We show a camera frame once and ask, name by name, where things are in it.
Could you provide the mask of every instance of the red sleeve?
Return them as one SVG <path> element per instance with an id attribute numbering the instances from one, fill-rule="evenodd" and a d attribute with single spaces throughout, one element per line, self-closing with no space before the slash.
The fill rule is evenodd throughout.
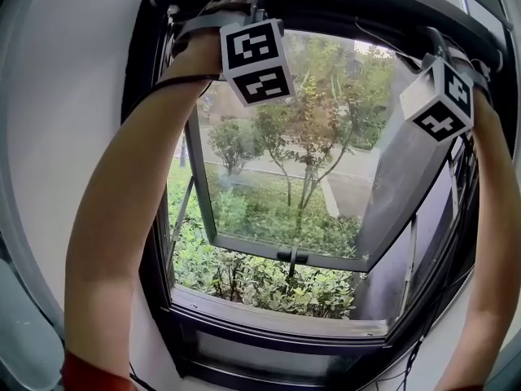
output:
<path id="1" fill-rule="evenodd" d="M 69 352 L 65 354 L 62 381 L 65 391 L 135 391 L 130 380 L 93 367 Z"/>

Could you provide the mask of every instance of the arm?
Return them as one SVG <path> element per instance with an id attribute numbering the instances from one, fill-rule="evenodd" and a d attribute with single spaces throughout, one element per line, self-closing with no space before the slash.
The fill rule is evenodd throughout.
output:
<path id="1" fill-rule="evenodd" d="M 218 34 L 190 41 L 162 77 L 221 71 Z M 68 245 L 65 345 L 112 374 L 129 376 L 130 310 L 142 250 L 173 153 L 201 81 L 145 99 L 120 128 L 83 195 Z"/>
<path id="2" fill-rule="evenodd" d="M 521 280 L 521 199 L 497 114 L 475 92 L 479 225 L 471 299 L 462 336 L 437 390 L 482 385 L 514 317 Z"/>

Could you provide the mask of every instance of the white wall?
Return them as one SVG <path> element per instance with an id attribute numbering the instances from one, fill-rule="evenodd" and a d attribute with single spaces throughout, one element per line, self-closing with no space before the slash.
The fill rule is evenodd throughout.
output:
<path id="1" fill-rule="evenodd" d="M 24 233 L 18 235 L 25 236 L 26 248 L 62 307 L 72 222 L 89 177 L 120 124 L 140 2 L 27 0 L 10 33 L 0 38 L 9 40 L 6 63 L 0 62 L 0 127 L 7 129 L 8 160 L 2 178 L 8 182 L 10 177 L 15 197 L 15 204 L 3 207 L 11 216 L 19 214 Z M 6 149 L 5 142 L 0 150 Z M 131 335 L 138 375 L 158 391 L 177 389 L 179 376 L 141 289 L 134 300 Z"/>

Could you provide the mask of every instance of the open window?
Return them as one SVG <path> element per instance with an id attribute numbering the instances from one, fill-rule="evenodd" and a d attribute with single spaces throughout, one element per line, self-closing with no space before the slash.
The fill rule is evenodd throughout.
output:
<path id="1" fill-rule="evenodd" d="M 149 55 L 129 63 L 124 110 L 207 1 L 143 1 L 148 38 L 131 54 Z M 476 164 L 459 140 L 436 146 L 405 123 L 399 96 L 431 50 L 419 24 L 493 64 L 490 32 L 447 0 L 305 1 L 267 2 L 297 96 L 244 108 L 214 82 L 175 152 L 140 271 L 182 376 L 357 389 L 414 343 L 474 260 Z"/>

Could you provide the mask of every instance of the black and white marker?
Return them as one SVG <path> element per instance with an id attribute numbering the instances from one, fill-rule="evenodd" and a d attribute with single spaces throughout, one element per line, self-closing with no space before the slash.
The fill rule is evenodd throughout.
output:
<path id="1" fill-rule="evenodd" d="M 405 119 L 445 143 L 474 125 L 474 82 L 438 57 L 401 94 Z"/>
<path id="2" fill-rule="evenodd" d="M 223 76 L 244 106 L 295 95 L 276 20 L 221 28 Z"/>

